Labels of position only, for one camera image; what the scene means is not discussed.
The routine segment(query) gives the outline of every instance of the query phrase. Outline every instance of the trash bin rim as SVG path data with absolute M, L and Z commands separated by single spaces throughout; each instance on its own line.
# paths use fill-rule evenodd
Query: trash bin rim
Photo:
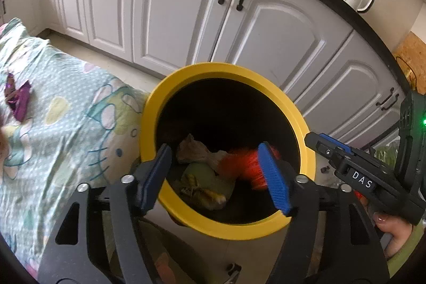
M 155 157 L 155 132 L 163 107 L 183 87 L 200 80 L 221 78 L 238 81 L 251 86 L 272 102 L 287 117 L 296 136 L 300 151 L 300 173 L 315 179 L 315 153 L 305 146 L 304 138 L 308 126 L 297 107 L 272 82 L 261 75 L 227 63 L 197 63 L 181 68 L 163 79 L 152 91 L 145 103 L 141 119 L 140 153 L 141 160 Z M 211 220 L 190 208 L 174 192 L 165 180 L 158 195 L 160 203 L 179 222 L 212 237 L 227 240 L 249 240 L 274 233 L 290 222 L 280 211 L 249 224 L 224 224 Z

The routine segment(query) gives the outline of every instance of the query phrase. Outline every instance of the green sleeve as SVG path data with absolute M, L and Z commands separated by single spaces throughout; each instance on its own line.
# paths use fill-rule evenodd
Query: green sleeve
M 413 232 L 410 237 L 406 241 L 406 243 L 402 246 L 402 248 L 388 260 L 388 270 L 389 275 L 392 277 L 401 266 L 407 261 L 408 257 L 414 251 L 415 247 L 419 243 L 421 237 L 423 236 L 423 222 L 413 227 Z

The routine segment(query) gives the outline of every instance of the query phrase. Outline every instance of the hand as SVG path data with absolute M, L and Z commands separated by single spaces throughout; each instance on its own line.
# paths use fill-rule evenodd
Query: hand
M 389 232 L 393 236 L 385 249 L 385 257 L 390 258 L 406 243 L 413 231 L 413 226 L 400 217 L 380 212 L 375 212 L 373 219 L 381 231 Z

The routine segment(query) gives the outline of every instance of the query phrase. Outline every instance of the metal screw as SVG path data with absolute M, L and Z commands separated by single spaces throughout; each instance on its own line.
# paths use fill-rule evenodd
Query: metal screw
M 89 184 L 87 184 L 87 183 L 79 184 L 78 187 L 77 187 L 77 191 L 80 192 L 80 193 L 85 192 L 88 189 L 89 189 Z
M 135 176 L 125 175 L 121 178 L 121 183 L 131 183 L 135 180 Z
M 296 176 L 296 182 L 301 183 L 301 184 L 305 184 L 305 183 L 309 182 L 309 178 L 307 178 L 305 175 L 297 175 Z
M 342 190 L 342 192 L 345 192 L 345 193 L 350 193 L 352 191 L 351 186 L 349 184 L 346 184 L 346 183 L 342 184 L 340 186 L 340 189 Z

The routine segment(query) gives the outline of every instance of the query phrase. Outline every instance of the purple object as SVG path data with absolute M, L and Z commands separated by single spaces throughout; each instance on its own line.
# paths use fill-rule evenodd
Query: purple object
M 13 75 L 9 73 L 8 78 L 13 78 Z M 10 83 L 6 84 L 6 88 L 9 89 L 9 93 L 13 93 L 15 91 L 14 86 Z M 13 111 L 13 116 L 19 122 L 22 122 L 25 118 L 30 89 L 31 85 L 29 81 L 27 81 L 16 91 L 16 94 L 7 101 L 7 104 Z

